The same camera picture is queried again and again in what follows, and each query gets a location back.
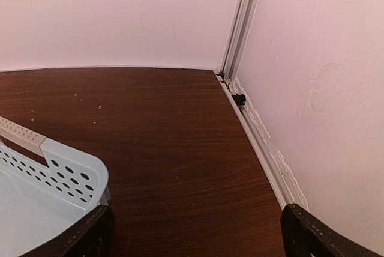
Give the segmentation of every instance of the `white corner trim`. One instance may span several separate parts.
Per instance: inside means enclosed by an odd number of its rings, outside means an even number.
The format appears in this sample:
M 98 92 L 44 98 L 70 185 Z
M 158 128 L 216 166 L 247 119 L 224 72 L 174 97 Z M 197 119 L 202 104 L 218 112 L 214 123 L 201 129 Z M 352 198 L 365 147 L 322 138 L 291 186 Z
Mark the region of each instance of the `white corner trim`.
M 285 162 L 283 154 L 274 144 L 271 135 L 263 124 L 260 115 L 255 110 L 251 100 L 238 78 L 229 86 L 230 91 L 236 94 L 244 94 L 247 98 L 245 106 L 237 107 L 232 99 L 231 92 L 221 83 L 229 101 L 232 104 L 251 144 L 254 148 L 260 164 L 271 184 L 275 196 L 283 209 L 289 203 L 297 203 L 309 211 L 308 202 L 300 189 L 300 186 L 288 164 Z

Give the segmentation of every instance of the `wood grain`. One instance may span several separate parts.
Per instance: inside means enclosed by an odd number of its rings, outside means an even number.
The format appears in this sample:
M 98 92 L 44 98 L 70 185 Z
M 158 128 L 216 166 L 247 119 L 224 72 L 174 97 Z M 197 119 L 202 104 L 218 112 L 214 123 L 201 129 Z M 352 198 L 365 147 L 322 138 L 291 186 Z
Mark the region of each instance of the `wood grain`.
M 0 115 L 101 158 L 112 256 L 284 256 L 280 207 L 214 74 L 0 74 Z

